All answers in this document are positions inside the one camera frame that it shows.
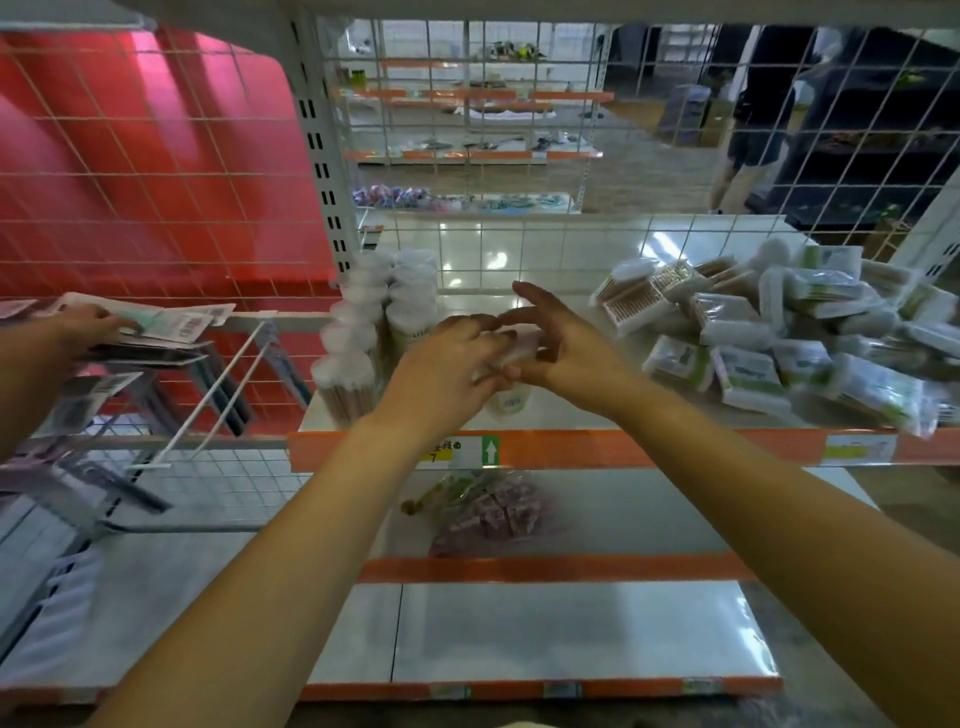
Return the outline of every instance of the white shelf board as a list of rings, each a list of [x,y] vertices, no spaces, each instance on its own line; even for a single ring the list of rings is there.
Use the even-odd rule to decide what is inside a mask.
[[[396,682],[776,677],[733,581],[408,584]]]
[[[106,562],[87,627],[68,661],[30,686],[117,683],[252,534],[123,535],[100,542]],[[390,680],[400,587],[353,588],[310,683]]]
[[[876,507],[843,468],[807,468],[848,495]],[[416,499],[443,476],[417,471],[399,501]],[[498,542],[475,556],[569,554],[666,556],[730,550],[713,527],[662,472],[653,469],[553,470],[530,473],[549,503],[548,535]],[[423,558],[435,528],[426,515],[395,506],[377,536],[371,558]]]

